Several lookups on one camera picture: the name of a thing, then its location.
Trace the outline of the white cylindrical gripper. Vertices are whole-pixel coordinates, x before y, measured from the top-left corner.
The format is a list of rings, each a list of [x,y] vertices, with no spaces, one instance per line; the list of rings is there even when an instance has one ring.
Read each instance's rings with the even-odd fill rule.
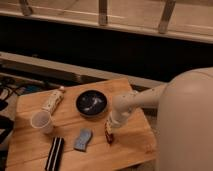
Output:
[[[105,123],[105,132],[111,134],[111,129],[122,127],[130,117],[129,112],[118,112],[113,110],[110,112],[107,122]]]

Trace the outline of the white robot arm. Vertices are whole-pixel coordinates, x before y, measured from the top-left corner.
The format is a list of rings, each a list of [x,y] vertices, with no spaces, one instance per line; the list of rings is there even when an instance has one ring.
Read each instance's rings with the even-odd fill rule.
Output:
[[[213,171],[213,67],[114,97],[105,124],[108,142],[139,107],[156,108],[156,171]]]

